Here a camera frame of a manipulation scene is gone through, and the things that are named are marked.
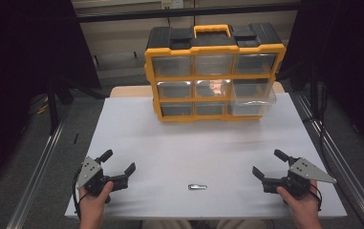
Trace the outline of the black metal stand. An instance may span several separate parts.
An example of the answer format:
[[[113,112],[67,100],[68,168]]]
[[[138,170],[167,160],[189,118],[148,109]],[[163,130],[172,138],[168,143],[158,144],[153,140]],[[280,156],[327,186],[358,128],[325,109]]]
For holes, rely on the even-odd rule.
[[[67,81],[58,76],[51,76],[49,78],[47,84],[47,97],[51,120],[50,135],[52,135],[59,125],[56,100],[59,100],[63,105],[70,105],[73,103],[74,98],[70,92]]]

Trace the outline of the black curtain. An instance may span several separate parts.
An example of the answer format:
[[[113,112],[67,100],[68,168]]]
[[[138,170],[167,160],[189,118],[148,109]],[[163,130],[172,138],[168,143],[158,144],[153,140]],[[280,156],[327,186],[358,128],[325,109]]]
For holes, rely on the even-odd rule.
[[[28,120],[31,99],[51,86],[98,88],[72,0],[0,0],[0,168]]]
[[[280,73],[300,89],[312,71],[364,135],[364,0],[300,0]]]

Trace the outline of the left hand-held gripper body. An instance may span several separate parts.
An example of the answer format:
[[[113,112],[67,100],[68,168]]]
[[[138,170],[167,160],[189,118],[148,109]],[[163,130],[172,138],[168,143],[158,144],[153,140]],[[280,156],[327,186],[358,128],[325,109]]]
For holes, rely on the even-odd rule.
[[[114,183],[113,192],[128,188],[129,177],[124,173],[119,176],[105,176],[101,164],[97,164],[95,159],[87,156],[80,167],[75,188],[79,190],[85,187],[92,196],[98,196],[108,181]]]

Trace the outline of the person's left hand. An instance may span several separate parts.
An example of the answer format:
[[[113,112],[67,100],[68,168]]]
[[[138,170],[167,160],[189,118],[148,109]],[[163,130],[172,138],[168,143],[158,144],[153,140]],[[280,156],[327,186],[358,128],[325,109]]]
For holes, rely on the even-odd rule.
[[[85,187],[79,189],[79,194],[82,197],[79,202],[80,222],[83,220],[103,222],[105,200],[109,197],[113,187],[114,183],[108,181],[97,197],[90,196]]]

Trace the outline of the white wall outlet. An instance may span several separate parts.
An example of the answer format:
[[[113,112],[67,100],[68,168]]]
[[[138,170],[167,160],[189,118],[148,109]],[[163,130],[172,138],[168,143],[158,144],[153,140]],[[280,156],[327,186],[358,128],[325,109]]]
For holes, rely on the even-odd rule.
[[[163,10],[182,9],[183,7],[183,0],[161,0]]]

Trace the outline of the black horizontal bar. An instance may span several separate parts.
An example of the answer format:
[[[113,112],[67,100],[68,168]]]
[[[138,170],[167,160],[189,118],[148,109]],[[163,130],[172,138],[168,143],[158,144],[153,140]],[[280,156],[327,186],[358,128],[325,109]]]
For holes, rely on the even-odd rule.
[[[153,18],[171,18],[199,15],[218,15],[233,13],[253,13],[253,12],[272,12],[298,10],[301,4],[299,2],[261,4],[261,5],[243,5],[233,7],[211,7],[211,8],[188,8],[173,10],[145,10],[118,13],[88,13],[79,14],[74,20],[78,23],[94,23],[107,21],[123,21],[137,19]]]

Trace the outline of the person's right hand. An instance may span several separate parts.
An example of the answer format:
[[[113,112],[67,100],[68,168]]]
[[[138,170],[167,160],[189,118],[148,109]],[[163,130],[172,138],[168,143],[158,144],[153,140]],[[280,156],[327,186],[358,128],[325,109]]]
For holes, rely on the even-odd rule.
[[[294,198],[285,188],[277,187],[277,193],[289,205],[295,222],[319,221],[318,201],[312,194],[302,198]]]

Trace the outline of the set of closed clear drawers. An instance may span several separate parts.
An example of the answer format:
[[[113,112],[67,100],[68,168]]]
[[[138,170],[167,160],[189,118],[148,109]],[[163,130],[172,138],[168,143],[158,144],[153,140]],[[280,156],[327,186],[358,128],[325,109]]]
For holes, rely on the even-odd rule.
[[[273,85],[274,62],[273,53],[154,57],[157,114],[164,120],[260,118],[229,113],[232,81],[266,78]]]

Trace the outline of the pulled-out clear plastic drawer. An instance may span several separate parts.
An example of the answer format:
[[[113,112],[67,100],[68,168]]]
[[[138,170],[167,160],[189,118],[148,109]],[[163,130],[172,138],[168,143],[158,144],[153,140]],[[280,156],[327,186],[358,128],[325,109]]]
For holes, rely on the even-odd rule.
[[[228,111],[233,116],[262,116],[276,103],[272,83],[266,78],[234,79]]]

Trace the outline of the yellow black drawer organizer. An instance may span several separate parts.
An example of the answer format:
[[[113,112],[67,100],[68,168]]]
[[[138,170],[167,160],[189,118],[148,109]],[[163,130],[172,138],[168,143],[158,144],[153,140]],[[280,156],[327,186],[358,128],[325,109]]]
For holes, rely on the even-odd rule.
[[[154,57],[192,56],[201,54],[261,54],[273,53],[275,62],[270,74],[273,84],[276,73],[286,54],[286,47],[269,23],[253,23],[247,26],[200,25],[184,29],[156,27],[150,31],[144,53],[145,73],[153,92],[153,109],[163,122],[189,122],[198,120],[164,120],[157,114],[154,98],[158,92],[154,88]],[[253,120],[259,118],[238,118],[228,121]]]

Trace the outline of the aluminium floor rail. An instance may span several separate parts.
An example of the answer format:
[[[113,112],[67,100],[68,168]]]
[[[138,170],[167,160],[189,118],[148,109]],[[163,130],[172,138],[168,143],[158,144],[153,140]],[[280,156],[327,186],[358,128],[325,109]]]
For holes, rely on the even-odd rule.
[[[38,192],[39,186],[42,182],[43,176],[47,170],[50,163],[51,157],[54,154],[54,149],[58,140],[60,139],[64,125],[68,119],[69,112],[71,110],[70,106],[64,106],[62,111],[58,113],[57,124],[49,135],[47,143],[42,151],[41,157],[39,158],[35,169],[32,173],[31,179],[26,186],[25,192],[21,199],[18,201],[15,207],[11,219],[6,227],[6,229],[22,229],[25,224],[28,213],[32,208],[32,204],[35,200],[36,194]]]
[[[356,201],[357,207],[364,217],[364,187],[362,186],[362,183],[356,177],[354,170],[333,141],[324,122],[318,119],[311,111],[310,102],[307,98],[303,94],[294,94],[292,97],[293,100],[299,104],[301,111],[305,114],[305,123],[309,123],[318,135],[320,156],[322,157],[323,163],[328,167],[328,170],[332,172],[332,168],[329,164],[330,159],[334,164],[334,168],[340,174],[340,177],[344,179],[343,182],[337,183],[337,187],[341,188],[342,184],[344,184],[350,190],[352,197]]]

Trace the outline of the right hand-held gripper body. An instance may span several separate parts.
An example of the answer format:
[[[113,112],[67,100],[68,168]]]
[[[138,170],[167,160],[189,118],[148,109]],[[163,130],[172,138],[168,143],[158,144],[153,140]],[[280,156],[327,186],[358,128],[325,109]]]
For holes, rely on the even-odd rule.
[[[261,174],[261,182],[265,193],[276,194],[277,187],[284,187],[293,197],[300,198],[310,190],[310,181],[336,183],[337,180],[303,157],[282,158],[289,164],[288,174],[281,178],[265,177]]]

